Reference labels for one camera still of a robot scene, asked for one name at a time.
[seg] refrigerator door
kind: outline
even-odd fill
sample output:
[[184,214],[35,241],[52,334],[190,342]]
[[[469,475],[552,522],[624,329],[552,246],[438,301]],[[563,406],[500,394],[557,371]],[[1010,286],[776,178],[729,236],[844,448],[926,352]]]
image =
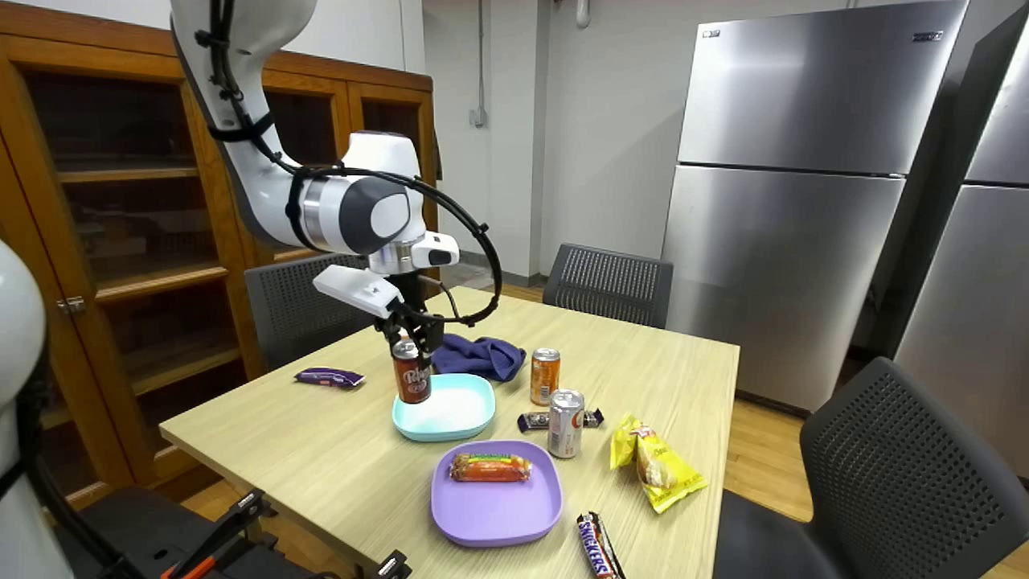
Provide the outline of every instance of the refrigerator door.
[[970,185],[1029,185],[1029,37],[1007,68],[989,128],[970,158]]
[[896,363],[1029,475],[1029,191],[963,188]]
[[906,174],[965,4],[699,26],[679,162]]
[[743,345],[741,390],[818,408],[837,390],[903,181],[679,169],[670,329]]

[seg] wooden cabinet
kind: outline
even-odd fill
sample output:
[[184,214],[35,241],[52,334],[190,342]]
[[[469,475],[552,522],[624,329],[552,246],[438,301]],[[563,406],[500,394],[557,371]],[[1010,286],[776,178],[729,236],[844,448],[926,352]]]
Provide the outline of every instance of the wooden cabinet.
[[[245,229],[169,32],[5,4],[0,92],[0,236],[52,306],[58,485],[82,502],[173,490],[202,471],[158,421],[257,375],[245,270],[306,250]],[[267,94],[298,162],[385,128],[438,178],[424,79],[278,56]]]

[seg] wooden table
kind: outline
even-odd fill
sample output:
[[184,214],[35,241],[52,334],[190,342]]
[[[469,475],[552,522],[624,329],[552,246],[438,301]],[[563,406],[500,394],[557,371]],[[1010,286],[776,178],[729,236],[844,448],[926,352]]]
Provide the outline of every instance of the wooden table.
[[[453,294],[468,311],[485,301],[479,289]],[[608,471],[608,433],[583,433],[583,457],[557,462],[563,519],[523,548],[453,548],[427,515],[430,472],[453,443],[411,443],[391,421],[391,363],[378,333],[322,348],[242,390],[225,394],[162,424],[164,438],[222,472],[265,490],[267,500],[313,525],[341,549],[373,569],[402,549],[415,576],[588,576],[575,539],[575,515],[597,513],[611,532],[628,576],[710,576],[717,513],[727,467],[729,413],[741,352],[719,342],[655,333],[613,320],[583,317],[523,301],[501,301],[477,329],[448,329],[468,337],[501,337],[534,352],[560,348],[563,385],[584,394],[588,408],[652,424],[709,490],[652,515],[628,471]],[[349,366],[368,378],[356,394],[296,385],[303,366]],[[548,448],[548,435],[520,435],[516,420],[532,413],[532,366],[495,385],[495,421],[479,435],[517,438]]]

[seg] snack wrapper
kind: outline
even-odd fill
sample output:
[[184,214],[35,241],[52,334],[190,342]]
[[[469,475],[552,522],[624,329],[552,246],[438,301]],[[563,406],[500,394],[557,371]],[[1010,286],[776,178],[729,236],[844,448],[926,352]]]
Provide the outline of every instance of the snack wrapper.
[[704,490],[704,475],[634,415],[611,433],[611,471],[620,467],[637,467],[641,485],[655,515]]

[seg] teal plate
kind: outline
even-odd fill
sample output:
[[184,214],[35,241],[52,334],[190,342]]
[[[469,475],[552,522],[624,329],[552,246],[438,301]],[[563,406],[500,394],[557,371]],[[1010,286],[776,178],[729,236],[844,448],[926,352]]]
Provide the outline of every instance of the teal plate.
[[477,375],[433,375],[421,406],[391,399],[391,424],[408,440],[477,438],[495,415],[492,382]]

